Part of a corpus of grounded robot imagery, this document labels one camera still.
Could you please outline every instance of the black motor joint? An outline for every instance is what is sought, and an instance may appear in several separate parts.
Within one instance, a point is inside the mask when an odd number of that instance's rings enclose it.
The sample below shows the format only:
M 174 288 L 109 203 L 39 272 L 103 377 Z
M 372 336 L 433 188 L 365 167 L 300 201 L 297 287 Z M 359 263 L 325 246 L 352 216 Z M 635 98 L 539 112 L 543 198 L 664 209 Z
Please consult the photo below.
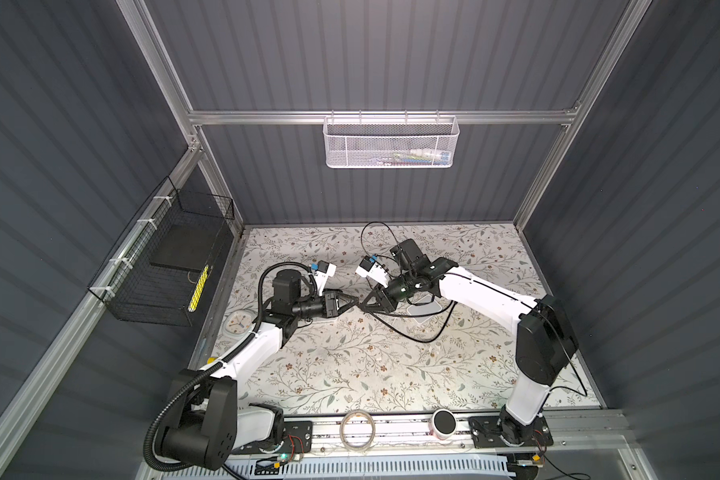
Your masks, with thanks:
M 310 286 L 309 293 L 302 296 L 302 282 Z M 314 283 L 304 280 L 297 270 L 280 270 L 272 281 L 272 305 L 266 311 L 263 322 L 282 329 L 282 344 L 296 331 L 299 320 L 334 318 L 357 305 L 358 299 L 341 290 L 324 289 L 318 296 Z
M 398 260 L 401 274 L 389 281 L 386 288 L 376 287 L 365 297 L 361 308 L 366 312 L 394 312 L 400 302 L 405 302 L 419 292 L 440 295 L 439 279 L 450 269 L 458 266 L 456 262 L 443 256 L 434 262 L 422 253 L 413 239 L 406 239 L 390 249 Z

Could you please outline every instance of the white cup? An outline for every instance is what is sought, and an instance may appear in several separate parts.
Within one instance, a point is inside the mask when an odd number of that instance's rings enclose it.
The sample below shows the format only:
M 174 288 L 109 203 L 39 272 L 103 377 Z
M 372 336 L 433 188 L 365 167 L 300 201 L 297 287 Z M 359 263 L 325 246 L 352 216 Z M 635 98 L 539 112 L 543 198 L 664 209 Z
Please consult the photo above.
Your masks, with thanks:
M 440 440 L 452 436 L 456 432 L 456 417 L 450 410 L 435 410 L 429 419 L 429 431 Z

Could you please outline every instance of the table surface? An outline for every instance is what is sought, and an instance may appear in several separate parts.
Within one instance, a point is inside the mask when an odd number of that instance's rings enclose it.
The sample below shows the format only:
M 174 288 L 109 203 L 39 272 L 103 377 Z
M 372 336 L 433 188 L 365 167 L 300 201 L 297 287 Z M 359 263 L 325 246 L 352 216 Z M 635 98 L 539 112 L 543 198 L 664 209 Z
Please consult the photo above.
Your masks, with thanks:
M 336 264 L 327 287 L 361 298 L 369 292 L 355 274 L 362 258 L 361 227 L 255 228 L 251 230 L 226 313 L 256 310 L 259 275 L 271 264 L 294 260 Z M 398 240 L 416 240 L 431 260 L 445 256 L 476 275 L 509 290 L 544 295 L 530 259 L 511 224 L 393 226 Z M 365 247 L 388 255 L 394 244 L 379 225 L 365 231 Z M 387 262 L 391 272 L 398 268 Z M 271 278 L 264 297 L 272 294 Z M 438 299 L 443 306 L 448 302 Z M 417 338 L 431 338 L 446 313 L 423 325 L 413 319 L 391 324 Z M 229 349 L 249 324 L 222 322 L 213 356 Z M 557 389 L 547 408 L 598 406 L 579 363 L 588 397 Z M 471 410 L 501 408 L 518 376 L 514 338 L 499 324 L 466 306 L 457 305 L 441 337 L 421 344 L 407 340 L 370 315 L 351 309 L 332 321 L 300 329 L 273 358 L 240 386 L 241 399 L 267 402 L 287 414 L 340 413 L 362 408 L 370 412 L 421 412 L 436 408 Z M 580 389 L 568 366 L 555 385 Z

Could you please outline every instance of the red wire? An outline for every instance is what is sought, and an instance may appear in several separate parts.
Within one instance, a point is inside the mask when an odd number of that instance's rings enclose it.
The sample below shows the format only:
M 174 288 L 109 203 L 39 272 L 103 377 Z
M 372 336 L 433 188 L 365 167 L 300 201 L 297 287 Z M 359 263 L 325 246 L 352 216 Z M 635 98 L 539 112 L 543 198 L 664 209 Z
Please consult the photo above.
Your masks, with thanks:
M 293 454 L 296 453 L 296 445 L 294 445 L 293 443 L 293 437 L 288 436 L 288 438 L 290 438 L 291 440 L 291 457 L 288 459 L 288 461 L 290 462 L 291 460 L 293 460 Z
M 544 434 L 539 432 L 538 430 L 534 430 L 534 432 L 538 433 L 542 439 L 544 438 Z M 544 446 L 544 450 L 541 450 L 541 444 L 539 443 L 539 439 L 536 438 L 536 435 L 534 435 L 534 440 L 536 441 L 536 445 L 539 447 L 539 453 L 541 454 L 541 465 L 545 464 L 547 459 L 545 455 L 547 454 L 547 446 Z
M 302 442 L 302 440 L 301 440 L 300 437 L 297 437 L 297 436 L 293 436 L 293 437 L 294 437 L 296 440 L 298 440 L 298 443 L 301 443 L 301 444 L 302 444 L 302 455 L 304 455 L 304 442 Z

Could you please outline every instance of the black mounting plate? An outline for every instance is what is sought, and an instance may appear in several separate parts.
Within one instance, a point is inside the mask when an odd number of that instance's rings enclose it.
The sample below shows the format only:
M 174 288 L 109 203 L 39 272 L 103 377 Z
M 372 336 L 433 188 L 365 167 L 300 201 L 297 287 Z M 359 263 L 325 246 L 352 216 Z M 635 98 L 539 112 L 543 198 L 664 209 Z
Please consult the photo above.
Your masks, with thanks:
M 230 455 L 261 455 L 263 453 L 271 454 L 273 456 L 280 453 L 287 453 L 290 455 L 291 441 L 288 439 L 288 436 L 298 437 L 304 443 L 304 449 L 302 449 L 302 444 L 296 440 L 293 443 L 294 453 L 308 453 L 312 450 L 312 422 L 292 422 L 286 420 L 284 426 L 286 428 L 285 440 L 283 440 L 282 444 L 274 452 L 262 452 L 259 447 L 244 445 L 240 448 L 232 450 Z
M 472 442 L 474 442 L 475 448 L 505 448 L 509 447 L 504 440 L 501 439 L 501 435 L 498 433 L 492 433 L 491 430 L 496 429 L 496 421 L 498 415 L 493 416 L 475 416 L 469 417 L 470 434 L 472 435 Z M 477 422 L 482 428 L 472 428 L 473 422 Z M 552 433 L 547 425 L 547 419 L 545 417 L 536 417 L 534 420 L 534 430 L 541 432 L 541 436 L 535 435 L 536 439 L 542 447 L 552 446 L 554 441 L 552 440 Z M 531 439 L 519 447 L 538 447 L 536 441 Z

